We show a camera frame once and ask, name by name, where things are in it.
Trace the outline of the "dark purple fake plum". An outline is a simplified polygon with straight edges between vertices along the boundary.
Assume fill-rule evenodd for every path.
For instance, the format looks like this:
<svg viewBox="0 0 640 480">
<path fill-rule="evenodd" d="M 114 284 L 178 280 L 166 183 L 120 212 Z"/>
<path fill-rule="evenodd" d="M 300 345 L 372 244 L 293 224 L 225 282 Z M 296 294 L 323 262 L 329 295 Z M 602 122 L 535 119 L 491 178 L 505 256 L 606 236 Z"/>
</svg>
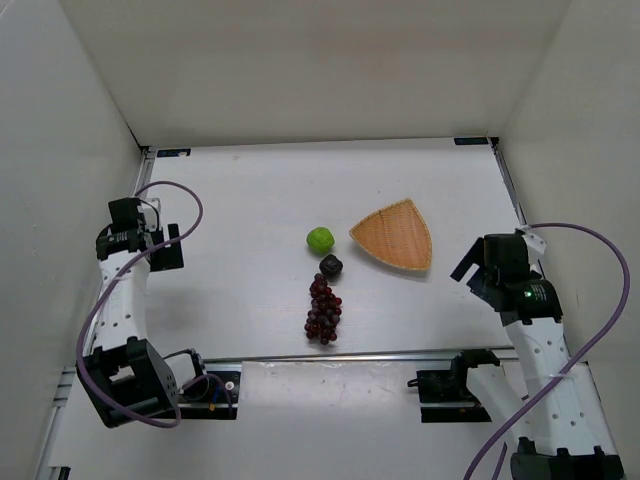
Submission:
<svg viewBox="0 0 640 480">
<path fill-rule="evenodd" d="M 343 267 L 343 262 L 334 254 L 327 255 L 319 263 L 320 273 L 328 279 L 339 277 L 343 271 Z"/>
</svg>

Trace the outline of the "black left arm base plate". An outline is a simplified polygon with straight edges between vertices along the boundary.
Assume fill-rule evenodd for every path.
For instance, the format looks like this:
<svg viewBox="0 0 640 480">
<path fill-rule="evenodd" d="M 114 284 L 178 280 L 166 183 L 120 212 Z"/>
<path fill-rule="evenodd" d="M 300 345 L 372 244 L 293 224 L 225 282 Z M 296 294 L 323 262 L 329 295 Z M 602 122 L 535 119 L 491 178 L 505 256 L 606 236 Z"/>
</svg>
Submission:
<svg viewBox="0 0 640 480">
<path fill-rule="evenodd" d="M 178 403 L 183 419 L 233 421 L 237 419 L 242 382 L 240 363 L 206 363 L 205 375 L 216 375 L 199 380 L 195 385 L 184 385 L 196 378 L 192 367 L 180 366 L 176 382 L 180 388 Z"/>
</svg>

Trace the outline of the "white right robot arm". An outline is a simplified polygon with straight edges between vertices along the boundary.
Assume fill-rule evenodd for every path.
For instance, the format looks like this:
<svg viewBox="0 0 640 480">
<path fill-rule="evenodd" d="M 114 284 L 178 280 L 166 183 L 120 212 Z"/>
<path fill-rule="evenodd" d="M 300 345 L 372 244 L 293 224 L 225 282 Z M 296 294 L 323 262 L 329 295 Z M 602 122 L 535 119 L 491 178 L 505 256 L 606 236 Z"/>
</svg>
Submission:
<svg viewBox="0 0 640 480">
<path fill-rule="evenodd" d="M 514 479 L 622 479 L 622 461 L 588 418 L 594 389 L 580 374 L 566 345 L 563 310 L 553 284 L 533 268 L 546 243 L 517 230 L 476 240 L 451 274 L 500 316 L 522 369 L 521 397 L 500 363 L 472 364 L 465 386 L 499 427 L 476 454 L 465 475 L 504 436 L 515 445 L 500 458 Z"/>
</svg>

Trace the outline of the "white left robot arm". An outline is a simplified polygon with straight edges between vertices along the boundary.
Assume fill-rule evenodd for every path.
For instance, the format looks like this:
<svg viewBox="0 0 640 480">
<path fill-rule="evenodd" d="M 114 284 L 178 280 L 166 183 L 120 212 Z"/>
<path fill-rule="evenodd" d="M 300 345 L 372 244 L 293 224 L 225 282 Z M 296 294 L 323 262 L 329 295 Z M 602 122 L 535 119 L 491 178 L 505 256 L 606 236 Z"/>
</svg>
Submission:
<svg viewBox="0 0 640 480">
<path fill-rule="evenodd" d="M 125 197 L 108 205 L 110 223 L 96 238 L 102 276 L 98 304 L 79 339 L 79 377 L 103 424 L 139 420 L 177 426 L 180 392 L 204 372 L 193 349 L 160 354 L 146 327 L 150 274 L 184 266 L 177 224 L 161 222 L 161 202 Z"/>
</svg>

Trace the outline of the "red fake grape bunch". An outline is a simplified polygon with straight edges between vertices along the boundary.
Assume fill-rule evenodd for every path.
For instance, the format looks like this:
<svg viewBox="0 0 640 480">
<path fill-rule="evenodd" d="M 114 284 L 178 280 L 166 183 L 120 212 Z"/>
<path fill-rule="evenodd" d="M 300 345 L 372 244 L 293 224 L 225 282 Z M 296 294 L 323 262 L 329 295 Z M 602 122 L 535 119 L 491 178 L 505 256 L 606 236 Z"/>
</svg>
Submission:
<svg viewBox="0 0 640 480">
<path fill-rule="evenodd" d="M 338 338 L 342 299 L 334 294 L 328 279 L 321 273 L 314 275 L 309 294 L 310 309 L 304 323 L 305 335 L 309 340 L 317 340 L 327 346 Z"/>
</svg>

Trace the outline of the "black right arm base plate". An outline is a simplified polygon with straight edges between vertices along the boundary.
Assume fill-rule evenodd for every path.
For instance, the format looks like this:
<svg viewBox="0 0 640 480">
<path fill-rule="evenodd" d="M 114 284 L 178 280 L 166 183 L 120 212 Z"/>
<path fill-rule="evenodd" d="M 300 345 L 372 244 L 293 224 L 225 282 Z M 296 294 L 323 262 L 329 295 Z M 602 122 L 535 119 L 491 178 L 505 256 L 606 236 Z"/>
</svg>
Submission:
<svg viewBox="0 0 640 480">
<path fill-rule="evenodd" d="M 407 382 L 419 394 L 423 424 L 488 423 L 491 418 L 481 402 L 466 386 L 471 368 L 500 366 L 498 357 L 488 349 L 462 350 L 448 370 L 419 370 Z"/>
</svg>

